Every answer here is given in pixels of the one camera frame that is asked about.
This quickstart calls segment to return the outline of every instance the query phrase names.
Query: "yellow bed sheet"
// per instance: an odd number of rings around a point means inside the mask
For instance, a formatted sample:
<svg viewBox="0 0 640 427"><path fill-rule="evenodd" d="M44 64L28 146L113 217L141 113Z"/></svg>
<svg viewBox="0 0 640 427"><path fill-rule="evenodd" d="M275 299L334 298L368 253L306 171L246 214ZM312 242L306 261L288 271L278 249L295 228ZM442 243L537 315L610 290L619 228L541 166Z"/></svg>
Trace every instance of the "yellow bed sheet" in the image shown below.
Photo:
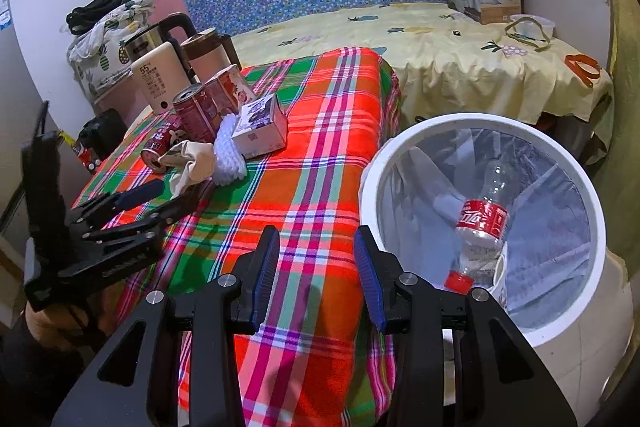
<svg viewBox="0 0 640 427"><path fill-rule="evenodd" d="M235 36L243 66L318 55L342 46L376 50L394 68L402 90L403 126L416 116L479 111L536 123L545 111L589 120L609 75L593 88L565 66L578 51L558 39L536 52L446 4L406 3L313 14ZM526 54L507 56L504 46ZM608 144L609 137L601 137Z"/></svg>

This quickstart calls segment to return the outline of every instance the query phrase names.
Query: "plaid tablecloth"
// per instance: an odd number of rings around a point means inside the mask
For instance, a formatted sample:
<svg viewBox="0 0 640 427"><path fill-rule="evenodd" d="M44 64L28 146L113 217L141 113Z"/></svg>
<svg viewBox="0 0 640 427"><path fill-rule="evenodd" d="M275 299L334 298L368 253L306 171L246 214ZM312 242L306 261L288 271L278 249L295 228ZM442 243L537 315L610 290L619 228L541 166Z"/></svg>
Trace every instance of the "plaid tablecloth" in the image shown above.
<svg viewBox="0 0 640 427"><path fill-rule="evenodd" d="M370 426L388 407L395 365L390 342L363 312L352 240L362 170L398 131L398 80L365 48L244 74L257 94L278 93L289 120L287 148L248 162L244 180L217 187L209 202L168 229L164 259L126 283L118 319L152 289L190 292L229 272L255 248L263 227L274 225L280 257L267 319L256 335L236 337L247 425ZM140 149L162 118L149 117L124 140L80 201L153 177ZM113 224L131 222L169 197L166 190ZM179 391L185 408L190 344L187 335Z"/></svg>

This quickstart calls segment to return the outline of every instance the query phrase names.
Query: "coca-cola bottle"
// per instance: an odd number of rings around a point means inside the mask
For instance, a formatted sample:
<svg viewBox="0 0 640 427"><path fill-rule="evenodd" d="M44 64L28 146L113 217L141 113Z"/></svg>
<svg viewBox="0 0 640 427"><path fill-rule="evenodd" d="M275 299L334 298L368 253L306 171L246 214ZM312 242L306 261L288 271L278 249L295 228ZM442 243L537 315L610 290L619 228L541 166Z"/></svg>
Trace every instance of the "coca-cola bottle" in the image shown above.
<svg viewBox="0 0 640 427"><path fill-rule="evenodd" d="M464 243L445 282L451 290L466 294L473 285L492 285L509 211L518 188L511 157L502 155L491 160L484 173L480 194L476 199L466 200L462 206L456 232Z"/></svg>

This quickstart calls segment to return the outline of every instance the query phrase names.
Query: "blue gripper pad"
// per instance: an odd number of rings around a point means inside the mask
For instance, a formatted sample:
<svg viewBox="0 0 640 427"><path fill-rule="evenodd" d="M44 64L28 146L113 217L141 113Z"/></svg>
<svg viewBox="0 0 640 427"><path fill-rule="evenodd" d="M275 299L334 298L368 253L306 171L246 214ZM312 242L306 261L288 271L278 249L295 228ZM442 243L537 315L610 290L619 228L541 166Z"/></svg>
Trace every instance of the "blue gripper pad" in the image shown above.
<svg viewBox="0 0 640 427"><path fill-rule="evenodd" d="M160 178L155 178L131 190L121 192L116 201L116 210L119 212L131 210L161 196L163 192L164 182Z"/></svg>
<svg viewBox="0 0 640 427"><path fill-rule="evenodd" d="M367 240L363 236L363 233L369 235ZM353 236L353 256L355 258L356 267L358 268L358 275L360 276L360 284L362 285L362 291L364 292L364 299L367 303L367 310L369 312L369 318L371 322L376 326L378 331L385 331L386 329L386 317L383 304L382 286L380 279L371 260L371 253L369 248L373 237L368 227L358 227L356 233ZM373 252L374 255L378 253L378 249Z"/></svg>
<svg viewBox="0 0 640 427"><path fill-rule="evenodd" d="M262 258L260 272L254 285L253 295L253 313L249 322L257 331L260 325L267 317L267 308L269 307L269 297L271 296L271 287L273 279L276 275L276 266L278 265L278 255L280 254L280 234L275 227L265 227L258 242L256 253L265 249Z"/></svg>

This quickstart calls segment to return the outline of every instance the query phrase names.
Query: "person's hand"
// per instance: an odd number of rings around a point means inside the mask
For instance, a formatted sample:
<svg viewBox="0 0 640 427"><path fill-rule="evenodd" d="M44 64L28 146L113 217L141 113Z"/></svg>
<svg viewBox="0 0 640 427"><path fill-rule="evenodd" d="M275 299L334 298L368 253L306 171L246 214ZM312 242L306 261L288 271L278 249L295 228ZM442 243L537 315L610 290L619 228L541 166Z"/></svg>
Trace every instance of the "person's hand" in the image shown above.
<svg viewBox="0 0 640 427"><path fill-rule="evenodd" d="M113 312L118 303L120 290L120 284L115 284L88 299L89 306L98 319L98 327L107 335L113 333ZM86 313L76 306L71 308L82 324L87 325ZM69 313L67 306L52 304L42 311L35 312L27 303L24 314L31 335L44 347L62 351L74 349L74 346L65 338L65 334L80 335L82 330L73 315Z"/></svg>

